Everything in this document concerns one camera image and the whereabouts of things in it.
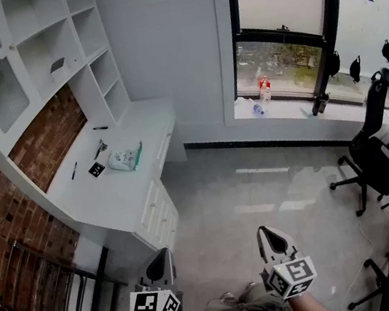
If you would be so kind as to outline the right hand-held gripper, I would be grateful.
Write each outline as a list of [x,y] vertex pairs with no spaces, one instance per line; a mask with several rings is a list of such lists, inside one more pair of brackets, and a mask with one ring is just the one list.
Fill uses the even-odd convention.
[[256,236],[266,264],[260,273],[265,288],[284,300],[307,292],[317,278],[310,256],[300,255],[293,238],[276,228],[259,227]]

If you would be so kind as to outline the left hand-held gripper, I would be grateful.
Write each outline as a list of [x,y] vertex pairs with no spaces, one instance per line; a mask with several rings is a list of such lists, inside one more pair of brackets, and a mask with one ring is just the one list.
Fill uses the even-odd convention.
[[183,311],[183,292],[176,287],[176,266],[169,248],[150,256],[138,269],[130,311]]

